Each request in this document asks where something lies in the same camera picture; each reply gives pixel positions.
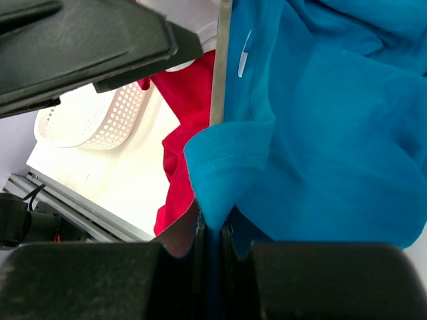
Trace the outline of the red t shirt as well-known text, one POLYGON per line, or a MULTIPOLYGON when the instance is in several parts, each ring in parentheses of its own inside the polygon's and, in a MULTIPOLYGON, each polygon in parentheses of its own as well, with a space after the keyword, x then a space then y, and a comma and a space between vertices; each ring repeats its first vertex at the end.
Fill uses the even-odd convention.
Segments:
POLYGON ((137 83, 147 91, 155 85, 179 125, 162 141, 163 170, 169 181, 165 204, 157 210, 154 233, 159 235, 180 218, 195 199, 184 155, 187 142, 209 126, 216 52, 209 51, 179 71, 162 71, 137 83))

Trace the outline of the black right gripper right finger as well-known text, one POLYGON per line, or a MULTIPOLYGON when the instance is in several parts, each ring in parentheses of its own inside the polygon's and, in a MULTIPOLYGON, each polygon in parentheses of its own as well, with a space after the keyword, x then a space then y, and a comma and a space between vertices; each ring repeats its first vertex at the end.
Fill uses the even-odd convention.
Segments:
POLYGON ((232 319, 425 319, 426 290, 404 252, 383 243, 254 241, 222 231, 232 319))

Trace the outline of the white t shirt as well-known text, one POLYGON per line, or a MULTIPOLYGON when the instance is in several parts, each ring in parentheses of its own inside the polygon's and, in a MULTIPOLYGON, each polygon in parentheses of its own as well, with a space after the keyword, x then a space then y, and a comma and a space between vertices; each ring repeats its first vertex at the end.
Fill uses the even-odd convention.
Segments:
POLYGON ((198 57, 194 55, 192 59, 181 59, 168 65, 168 68, 162 67, 160 71, 181 71, 216 48, 220 1, 141 0, 136 3, 159 13, 166 21, 194 33, 199 39, 201 54, 198 57))

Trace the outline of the blue t shirt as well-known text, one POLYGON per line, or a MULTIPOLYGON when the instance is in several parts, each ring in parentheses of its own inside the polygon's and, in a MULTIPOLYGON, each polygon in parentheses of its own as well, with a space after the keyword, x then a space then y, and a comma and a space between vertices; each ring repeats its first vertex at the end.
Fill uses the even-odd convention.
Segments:
POLYGON ((206 319, 225 319, 222 231, 383 243, 426 224, 426 2, 234 1, 224 121, 185 146, 207 225, 206 319))

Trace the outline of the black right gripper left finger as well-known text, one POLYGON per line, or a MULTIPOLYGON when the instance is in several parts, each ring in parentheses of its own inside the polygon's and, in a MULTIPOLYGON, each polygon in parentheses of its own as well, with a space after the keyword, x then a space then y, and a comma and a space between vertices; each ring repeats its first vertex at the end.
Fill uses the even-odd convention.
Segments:
POLYGON ((204 319, 199 208, 140 243, 26 245, 1 265, 2 319, 204 319))

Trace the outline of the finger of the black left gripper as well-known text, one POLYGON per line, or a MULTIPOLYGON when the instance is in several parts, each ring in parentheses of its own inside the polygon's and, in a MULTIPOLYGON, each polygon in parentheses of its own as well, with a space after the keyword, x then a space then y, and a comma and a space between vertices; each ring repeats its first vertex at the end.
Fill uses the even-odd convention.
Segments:
POLYGON ((2 1, 1 116, 117 89, 198 59, 198 36, 135 1, 2 1))

